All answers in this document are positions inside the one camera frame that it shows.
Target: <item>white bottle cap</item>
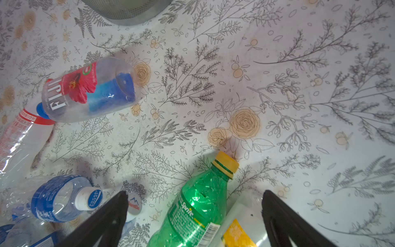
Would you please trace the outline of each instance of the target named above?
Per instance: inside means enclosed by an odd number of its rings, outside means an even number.
[[[143,207],[140,196],[133,192],[128,194],[128,204],[129,207],[126,213],[126,222],[134,220]]]
[[[84,187],[75,197],[74,206],[81,211],[94,210],[99,206],[102,199],[103,191],[101,189],[96,187]]]

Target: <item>yellow bottle cap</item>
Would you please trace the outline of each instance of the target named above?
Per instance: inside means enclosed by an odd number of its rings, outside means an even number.
[[[237,169],[239,168],[238,162],[222,151],[217,154],[212,164],[215,165],[230,179],[233,178],[233,174],[236,173]]]

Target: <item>bottle neck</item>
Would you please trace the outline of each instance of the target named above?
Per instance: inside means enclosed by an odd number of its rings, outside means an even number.
[[[210,170],[212,173],[225,180],[225,182],[229,181],[229,177],[225,175],[222,171],[220,171],[215,165],[211,164]]]

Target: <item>barcode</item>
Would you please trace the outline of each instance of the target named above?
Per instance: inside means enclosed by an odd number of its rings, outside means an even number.
[[[197,244],[197,247],[207,247],[211,243],[220,226],[221,225],[210,223],[200,242]]]

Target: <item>hibiscus flower print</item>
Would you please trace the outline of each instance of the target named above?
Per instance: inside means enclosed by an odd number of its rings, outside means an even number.
[[[88,98],[87,92],[94,93],[96,90],[95,65],[90,64],[87,67],[65,75],[62,80],[63,94],[68,94],[70,99],[75,102],[86,104]]]

